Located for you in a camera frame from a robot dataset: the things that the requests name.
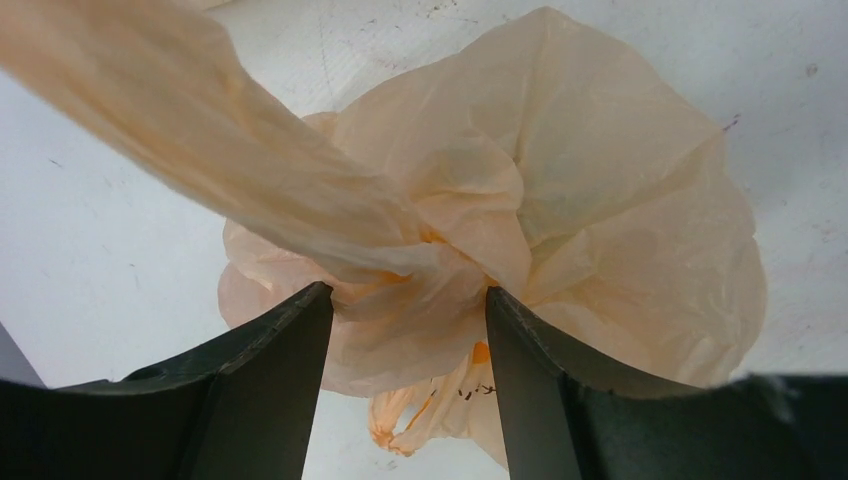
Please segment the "orange translucent plastic bag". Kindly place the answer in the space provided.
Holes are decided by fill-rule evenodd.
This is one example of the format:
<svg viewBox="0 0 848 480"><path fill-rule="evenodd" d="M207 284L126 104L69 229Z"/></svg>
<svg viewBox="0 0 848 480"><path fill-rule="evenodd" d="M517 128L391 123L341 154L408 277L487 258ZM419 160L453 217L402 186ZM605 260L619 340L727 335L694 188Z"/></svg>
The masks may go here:
<svg viewBox="0 0 848 480"><path fill-rule="evenodd" d="M766 281L720 127L633 48L549 8L298 117L182 1L5 1L1 65L226 217L222 317L333 289L322 385L382 448L506 453L484 300L500 286L643 371L725 382Z"/></svg>

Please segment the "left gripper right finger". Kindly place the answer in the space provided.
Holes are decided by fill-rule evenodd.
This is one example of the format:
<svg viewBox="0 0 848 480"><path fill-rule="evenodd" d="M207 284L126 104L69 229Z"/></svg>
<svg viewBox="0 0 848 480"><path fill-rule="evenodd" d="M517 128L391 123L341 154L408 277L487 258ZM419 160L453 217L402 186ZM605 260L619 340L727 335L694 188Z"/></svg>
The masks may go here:
<svg viewBox="0 0 848 480"><path fill-rule="evenodd" d="M847 379L751 375L700 389L561 332L506 290L486 324L514 479L843 479Z"/></svg>

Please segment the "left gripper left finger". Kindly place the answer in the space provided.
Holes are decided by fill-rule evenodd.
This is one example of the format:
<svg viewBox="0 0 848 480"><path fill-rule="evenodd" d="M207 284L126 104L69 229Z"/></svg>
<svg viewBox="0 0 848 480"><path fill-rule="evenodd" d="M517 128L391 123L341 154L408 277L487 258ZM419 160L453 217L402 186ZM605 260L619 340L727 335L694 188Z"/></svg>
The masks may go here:
<svg viewBox="0 0 848 480"><path fill-rule="evenodd" d="M110 382L1 384L5 479L298 479L333 320L315 282Z"/></svg>

